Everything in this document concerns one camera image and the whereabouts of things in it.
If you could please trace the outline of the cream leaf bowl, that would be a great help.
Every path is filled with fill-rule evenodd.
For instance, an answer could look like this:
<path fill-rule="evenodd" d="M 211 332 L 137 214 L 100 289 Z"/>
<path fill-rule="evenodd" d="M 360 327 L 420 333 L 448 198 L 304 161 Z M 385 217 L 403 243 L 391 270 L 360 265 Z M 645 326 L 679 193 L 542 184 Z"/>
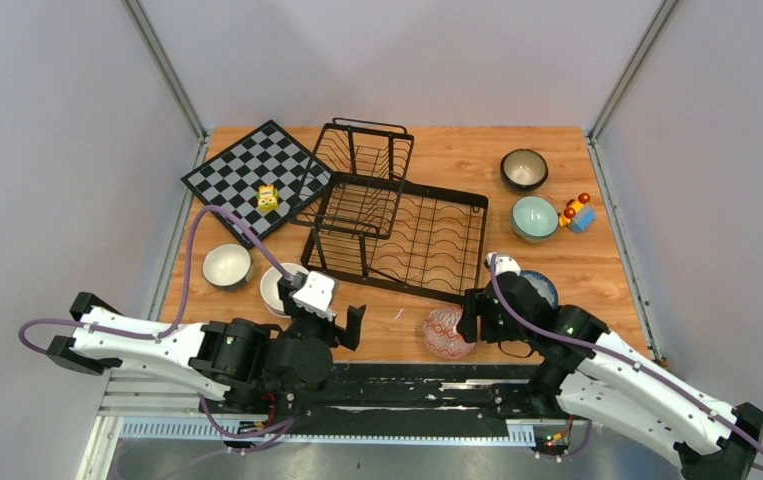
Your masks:
<path fill-rule="evenodd" d="M 282 303 L 279 299 L 277 283 L 281 277 L 281 272 L 272 266 L 263 274 L 259 284 L 260 296 L 264 304 L 269 304 L 280 311 L 282 311 Z"/>

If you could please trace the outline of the blue diamond pattern bowl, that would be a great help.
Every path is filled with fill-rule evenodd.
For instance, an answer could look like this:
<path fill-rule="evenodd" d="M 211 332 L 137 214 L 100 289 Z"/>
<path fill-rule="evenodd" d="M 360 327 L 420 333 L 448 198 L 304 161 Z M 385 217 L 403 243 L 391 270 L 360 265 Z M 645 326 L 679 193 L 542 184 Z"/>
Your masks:
<path fill-rule="evenodd" d="M 446 306 L 432 310 L 426 316 L 422 332 L 427 348 L 443 360 L 460 360 L 474 349 L 474 343 L 467 343 L 457 331 L 462 319 L 460 306 Z"/>

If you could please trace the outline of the blue white porcelain bowl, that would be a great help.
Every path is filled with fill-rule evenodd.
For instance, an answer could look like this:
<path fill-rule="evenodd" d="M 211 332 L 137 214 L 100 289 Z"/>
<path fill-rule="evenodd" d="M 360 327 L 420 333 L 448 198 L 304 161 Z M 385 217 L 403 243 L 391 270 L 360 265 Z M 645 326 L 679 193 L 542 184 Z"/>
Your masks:
<path fill-rule="evenodd" d="M 554 283 L 544 274 L 534 270 L 521 270 L 520 276 L 529 281 L 538 294 L 554 309 L 559 306 L 559 295 Z"/>

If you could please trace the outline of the teal white striped bowl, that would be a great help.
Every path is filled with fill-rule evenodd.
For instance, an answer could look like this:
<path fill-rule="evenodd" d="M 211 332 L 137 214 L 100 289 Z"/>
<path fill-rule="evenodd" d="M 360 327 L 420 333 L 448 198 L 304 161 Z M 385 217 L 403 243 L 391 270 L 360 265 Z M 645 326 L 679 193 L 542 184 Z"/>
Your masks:
<path fill-rule="evenodd" d="M 202 273 L 212 286 L 236 290 L 252 278 L 254 263 L 249 251 L 240 244 L 223 244 L 212 249 L 204 258 Z"/>

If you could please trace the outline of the black wire dish rack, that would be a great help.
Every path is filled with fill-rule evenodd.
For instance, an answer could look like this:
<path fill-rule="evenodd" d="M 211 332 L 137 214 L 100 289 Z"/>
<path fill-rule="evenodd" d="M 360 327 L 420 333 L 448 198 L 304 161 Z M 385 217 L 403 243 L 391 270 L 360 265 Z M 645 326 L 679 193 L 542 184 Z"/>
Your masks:
<path fill-rule="evenodd" d="M 320 197 L 292 214 L 308 228 L 301 262 L 338 280 L 461 304 L 479 286 L 489 200 L 413 183 L 402 125 L 335 117 L 312 154 L 331 169 Z"/>

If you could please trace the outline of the black white chessboard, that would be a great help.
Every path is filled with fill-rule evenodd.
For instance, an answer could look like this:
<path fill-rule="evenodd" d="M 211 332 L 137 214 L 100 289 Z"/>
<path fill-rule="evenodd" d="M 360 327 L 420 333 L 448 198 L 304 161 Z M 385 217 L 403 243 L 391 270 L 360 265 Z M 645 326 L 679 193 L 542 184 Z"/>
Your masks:
<path fill-rule="evenodd" d="M 245 135 L 181 178 L 205 205 L 233 212 L 261 240 L 322 195 L 332 169 L 273 120 Z M 261 185 L 279 191 L 276 210 L 257 209 Z"/>

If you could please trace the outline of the green floral bowl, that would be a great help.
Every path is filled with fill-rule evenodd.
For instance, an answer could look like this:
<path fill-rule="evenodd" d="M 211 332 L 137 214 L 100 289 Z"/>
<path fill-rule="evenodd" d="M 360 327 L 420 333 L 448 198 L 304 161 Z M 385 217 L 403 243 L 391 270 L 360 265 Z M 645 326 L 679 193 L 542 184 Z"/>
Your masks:
<path fill-rule="evenodd" d="M 517 200 L 511 209 L 510 219 L 514 232 L 530 243 L 549 239 L 559 227 L 557 210 L 538 196 Z"/>

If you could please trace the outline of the dark blue glazed bowl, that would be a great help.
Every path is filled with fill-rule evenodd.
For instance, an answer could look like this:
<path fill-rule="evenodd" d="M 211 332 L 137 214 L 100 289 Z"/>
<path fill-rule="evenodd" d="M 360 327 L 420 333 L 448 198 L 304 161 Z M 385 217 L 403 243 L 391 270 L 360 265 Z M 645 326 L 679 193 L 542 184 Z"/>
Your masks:
<path fill-rule="evenodd" d="M 516 149 L 502 158 L 500 175 L 509 190 L 527 193 L 538 189 L 546 182 L 549 167 L 540 153 L 531 149 Z"/>

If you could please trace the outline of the cream painted bowl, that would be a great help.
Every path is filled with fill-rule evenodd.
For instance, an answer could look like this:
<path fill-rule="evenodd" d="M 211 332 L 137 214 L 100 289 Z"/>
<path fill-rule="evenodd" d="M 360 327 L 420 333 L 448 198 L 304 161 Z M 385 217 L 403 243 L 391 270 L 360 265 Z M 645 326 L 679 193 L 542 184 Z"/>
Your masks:
<path fill-rule="evenodd" d="M 266 310 L 270 314 L 272 314 L 272 315 L 274 315 L 276 317 L 279 317 L 279 318 L 287 318 L 288 317 L 284 312 L 282 312 L 280 310 L 277 310 L 275 308 L 272 308 L 269 304 L 265 304 L 265 308 L 266 308 Z"/>

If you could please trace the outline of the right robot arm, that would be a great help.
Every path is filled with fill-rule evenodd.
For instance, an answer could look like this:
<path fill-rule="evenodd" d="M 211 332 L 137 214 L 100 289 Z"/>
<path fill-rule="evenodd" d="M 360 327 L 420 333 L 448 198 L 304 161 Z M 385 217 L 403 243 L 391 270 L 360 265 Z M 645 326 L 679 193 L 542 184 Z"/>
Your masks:
<path fill-rule="evenodd" d="M 467 291 L 457 331 L 468 343 L 521 341 L 542 361 L 528 403 L 598 422 L 657 452 L 685 479 L 745 479 L 755 466 L 763 411 L 733 406 L 637 353 L 605 322 L 554 307 L 508 256 L 489 255 L 489 283 Z"/>

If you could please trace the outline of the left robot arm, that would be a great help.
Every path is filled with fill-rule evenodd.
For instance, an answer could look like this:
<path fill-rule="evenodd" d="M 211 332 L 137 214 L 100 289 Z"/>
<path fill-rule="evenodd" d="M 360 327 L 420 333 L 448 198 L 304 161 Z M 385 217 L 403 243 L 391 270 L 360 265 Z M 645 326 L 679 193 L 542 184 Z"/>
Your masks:
<path fill-rule="evenodd" d="M 358 348 L 366 309 L 349 307 L 345 325 L 338 325 L 331 307 L 338 288 L 320 272 L 279 279 L 286 328 L 236 318 L 183 324 L 166 334 L 154 322 L 89 301 L 73 332 L 55 336 L 45 355 L 88 375 L 136 371 L 250 413 L 268 394 L 320 388 L 333 371 L 333 349 Z"/>

